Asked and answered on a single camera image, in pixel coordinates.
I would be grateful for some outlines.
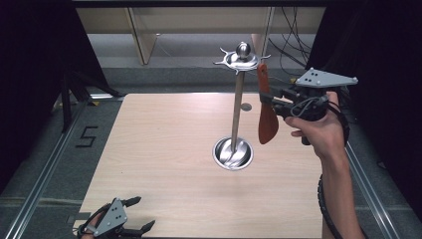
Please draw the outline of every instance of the metal ball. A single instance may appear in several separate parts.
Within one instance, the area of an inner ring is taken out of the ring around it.
[[[251,46],[249,44],[241,42],[236,48],[236,54],[240,59],[247,59],[251,53]]]

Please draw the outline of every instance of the hand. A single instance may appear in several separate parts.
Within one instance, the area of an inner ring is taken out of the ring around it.
[[[95,226],[97,222],[100,220],[100,218],[102,217],[102,215],[103,214],[100,213],[99,215],[94,217],[93,220],[90,222],[90,225]],[[81,239],[95,239],[94,234],[91,230],[87,230],[86,233],[87,234],[84,234],[84,236],[82,236]]]
[[[328,100],[338,105],[338,98],[335,92],[327,92]],[[316,155],[323,158],[338,157],[344,151],[343,131],[337,115],[330,110],[326,115],[317,121],[307,121],[300,118],[286,118],[286,124],[299,130],[293,131],[292,136],[305,136],[313,145]]]

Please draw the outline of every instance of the wooden table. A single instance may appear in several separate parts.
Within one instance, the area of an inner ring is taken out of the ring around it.
[[[320,238],[319,160],[280,120],[276,137],[258,141],[261,103],[241,112],[239,136],[252,145],[240,171],[214,161],[214,144],[231,134],[234,94],[128,95],[120,108],[81,212],[115,197],[141,196],[125,208],[125,228],[155,219],[145,237]]]

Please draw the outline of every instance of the wire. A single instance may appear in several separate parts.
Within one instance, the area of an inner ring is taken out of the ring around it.
[[[290,42],[289,42],[289,38],[288,39],[286,39],[286,37],[285,37],[285,35],[284,34],[281,34],[282,35],[282,37],[283,37],[283,40],[285,40],[285,42],[287,42],[288,43],[288,45],[291,47],[291,48],[293,48],[293,49],[295,49],[295,50],[297,50],[297,51],[302,51],[301,49],[299,49],[298,47],[295,47],[294,45],[292,45]]]
[[[293,35],[295,38],[296,38],[296,40],[297,40],[297,42],[298,42],[298,44],[299,44],[299,50],[301,51],[301,54],[302,54],[302,56],[303,56],[303,58],[304,58],[304,60],[305,60],[305,62],[307,63],[308,62],[308,58],[309,58],[309,56],[307,55],[307,52],[305,51],[305,49],[304,49],[304,47],[303,47],[303,44],[305,44],[302,40],[301,40],[301,38],[299,37],[299,31],[298,31],[298,21],[297,21],[297,16],[298,16],[298,8],[297,7],[294,7],[293,8],[294,9],[294,22],[293,22],[293,24],[291,24],[291,21],[289,20],[289,18],[288,18],[288,16],[287,16],[287,14],[286,14],[286,12],[285,12],[285,9],[284,9],[284,7],[282,7],[282,11],[283,11],[283,14],[284,14],[284,16],[285,16],[285,18],[286,18],[286,21],[288,22],[288,25],[289,25],[289,28],[290,28],[290,33],[289,33],[289,38],[288,38],[288,40],[286,41],[286,43],[285,43],[285,47],[286,47],[286,45],[288,45],[288,42],[289,42],[289,39],[290,39],[290,37]]]
[[[279,59],[279,64],[280,64],[280,68],[281,68],[281,69],[283,70],[283,72],[285,72],[286,74],[289,74],[289,75],[291,75],[291,76],[295,76],[295,77],[300,77],[300,76],[301,76],[300,74],[290,73],[290,72],[286,71],[286,69],[283,67],[283,64],[282,64],[282,56],[280,56],[280,59]]]
[[[337,107],[340,110],[340,106],[334,102],[328,101],[329,104],[334,105],[335,107]]]
[[[278,47],[273,40],[271,40],[271,38],[268,39],[268,41],[277,49],[279,50],[280,53],[286,55],[288,58],[292,59],[294,62],[298,63],[299,65],[301,65],[302,67],[305,67],[306,65],[304,63],[302,63],[301,61],[299,61],[298,59],[296,59],[294,56],[290,55],[289,53],[287,53],[286,51],[284,51],[283,49],[281,49],[280,47]]]
[[[301,117],[303,114],[304,114],[304,112],[308,109],[308,106],[310,106],[313,102],[318,102],[320,100],[320,98],[319,97],[314,97],[314,98],[309,98],[309,99],[306,99],[306,100],[304,100],[304,101],[302,101],[302,102],[300,102],[300,103],[298,103],[298,104],[295,104],[292,108],[291,108],[291,115],[293,116],[293,117]],[[296,108],[298,108],[298,107],[301,107],[302,105],[304,105],[304,104],[306,104],[303,108],[302,108],[302,110],[296,115],[295,113],[294,113],[294,109],[296,109]]]
[[[341,239],[342,237],[340,233],[338,232],[337,228],[335,227],[334,222],[331,220],[331,217],[329,216],[328,210],[326,208],[325,197],[323,196],[322,175],[320,176],[319,182],[317,184],[317,201],[319,204],[319,209],[322,214],[322,217],[329,231],[331,232],[332,236],[335,239]]]

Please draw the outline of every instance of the floor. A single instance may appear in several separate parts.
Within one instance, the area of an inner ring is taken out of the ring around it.
[[[124,93],[231,92],[230,82],[221,81],[223,78],[225,81],[234,80],[234,72],[213,63],[220,62],[224,57],[220,47],[234,51],[240,42],[252,42],[249,35],[242,34],[159,35],[150,62],[142,66],[131,36],[89,37],[109,84]],[[282,35],[270,38],[283,48],[285,40]],[[301,40],[311,47],[314,35],[301,35]],[[285,50],[305,62],[301,51],[291,46]],[[281,58],[272,44],[269,44],[267,54],[271,55],[266,63],[274,84],[283,84],[304,71],[301,64]],[[182,81],[192,84],[180,84]],[[257,90],[253,72],[247,74],[246,84],[245,91]],[[91,91],[93,94],[100,93],[96,89]],[[101,100],[98,105],[75,102],[75,123],[67,134],[61,133],[60,103],[52,109],[52,116],[39,143],[0,196],[0,235],[6,237],[9,229],[16,226],[13,223],[20,222],[15,219],[26,214],[26,220],[19,225],[24,230],[17,238],[74,238],[73,223],[84,217],[78,214],[79,208],[120,105],[121,99]],[[388,172],[379,166],[381,159],[366,139],[358,120],[353,115],[348,117],[352,121],[348,152],[355,163],[356,211],[362,228],[370,238],[422,238],[422,223]],[[94,135],[93,146],[87,146],[89,142],[83,138],[84,135]],[[41,184],[38,183],[40,175],[46,178]]]

